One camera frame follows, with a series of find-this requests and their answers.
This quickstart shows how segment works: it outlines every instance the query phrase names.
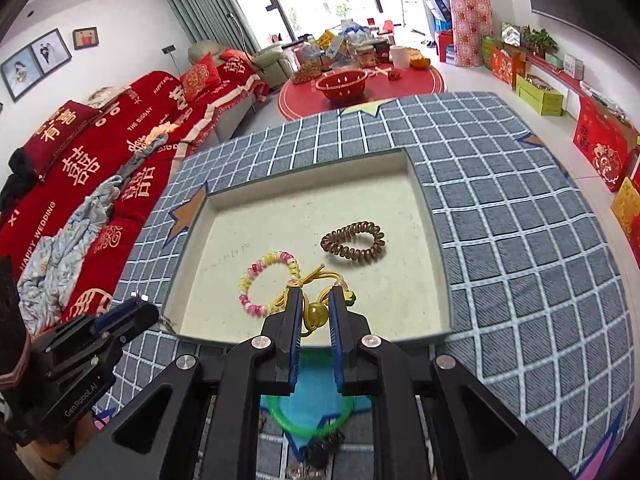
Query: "tray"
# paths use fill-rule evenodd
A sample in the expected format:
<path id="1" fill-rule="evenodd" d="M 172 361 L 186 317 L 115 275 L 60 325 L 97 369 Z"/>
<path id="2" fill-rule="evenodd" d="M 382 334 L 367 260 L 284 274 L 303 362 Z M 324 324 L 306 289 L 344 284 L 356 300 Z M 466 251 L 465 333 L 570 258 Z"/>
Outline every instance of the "tray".
<path id="1" fill-rule="evenodd" d="M 385 232 L 385 254 L 360 264 L 325 253 L 328 231 L 372 221 Z M 359 235 L 351 246 L 370 246 Z M 339 160 L 270 176 L 212 194 L 188 235 L 162 313 L 177 335 L 238 343 L 260 333 L 263 319 L 238 301 L 247 266 L 270 251 L 288 251 L 302 275 L 320 263 L 340 272 L 373 333 L 394 341 L 431 338 L 450 330 L 449 286 L 430 211 L 404 150 Z M 262 272 L 249 296 L 270 303 L 289 278 L 286 266 Z M 330 280 L 305 286 L 314 301 Z M 330 345 L 328 325 L 302 340 Z"/>

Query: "black cloth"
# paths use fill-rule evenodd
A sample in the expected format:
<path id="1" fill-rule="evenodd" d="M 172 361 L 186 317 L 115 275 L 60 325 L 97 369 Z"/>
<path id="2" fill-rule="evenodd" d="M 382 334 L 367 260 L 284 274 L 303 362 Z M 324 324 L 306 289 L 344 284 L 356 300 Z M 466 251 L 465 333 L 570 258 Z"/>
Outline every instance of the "black cloth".
<path id="1" fill-rule="evenodd" d="M 9 168 L 14 173 L 9 175 L 0 191 L 0 212 L 2 213 L 7 213 L 16 207 L 38 181 L 22 148 L 14 151 L 9 159 Z"/>

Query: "orange star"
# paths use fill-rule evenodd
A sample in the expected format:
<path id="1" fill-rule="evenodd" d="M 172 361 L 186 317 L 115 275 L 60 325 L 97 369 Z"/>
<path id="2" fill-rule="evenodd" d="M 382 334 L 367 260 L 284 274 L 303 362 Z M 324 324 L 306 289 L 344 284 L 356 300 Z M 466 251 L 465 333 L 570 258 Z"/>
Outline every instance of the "orange star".
<path id="1" fill-rule="evenodd" d="M 165 245 L 181 232 L 189 230 L 207 195 L 209 195 L 209 186 L 205 182 L 187 202 L 169 211 L 169 215 L 174 219 L 174 225 L 169 231 L 169 235 L 164 243 Z"/>

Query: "green bangle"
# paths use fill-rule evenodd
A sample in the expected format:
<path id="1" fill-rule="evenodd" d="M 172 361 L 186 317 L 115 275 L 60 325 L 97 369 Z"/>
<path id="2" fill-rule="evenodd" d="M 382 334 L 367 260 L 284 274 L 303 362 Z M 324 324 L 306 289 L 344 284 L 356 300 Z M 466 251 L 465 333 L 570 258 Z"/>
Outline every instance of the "green bangle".
<path id="1" fill-rule="evenodd" d="M 284 413 L 282 413 L 282 409 L 280 408 L 280 397 L 267 396 L 267 408 L 276 423 L 287 433 L 302 437 L 326 436 L 333 433 L 335 430 L 338 430 L 338 428 L 347 421 L 351 412 L 355 408 L 356 401 L 354 397 L 343 397 L 343 399 L 344 406 L 342 407 L 342 412 L 338 418 L 320 428 L 298 428 L 293 425 Z"/>

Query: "red colander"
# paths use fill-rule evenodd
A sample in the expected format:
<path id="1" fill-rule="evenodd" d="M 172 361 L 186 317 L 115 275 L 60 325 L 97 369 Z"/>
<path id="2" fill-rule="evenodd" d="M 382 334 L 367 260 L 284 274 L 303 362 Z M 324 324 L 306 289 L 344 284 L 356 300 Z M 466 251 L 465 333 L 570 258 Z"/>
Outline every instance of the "red colander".
<path id="1" fill-rule="evenodd" d="M 316 81 L 316 89 L 332 103 L 349 103 L 362 97 L 368 75 L 359 68 L 329 73 Z"/>

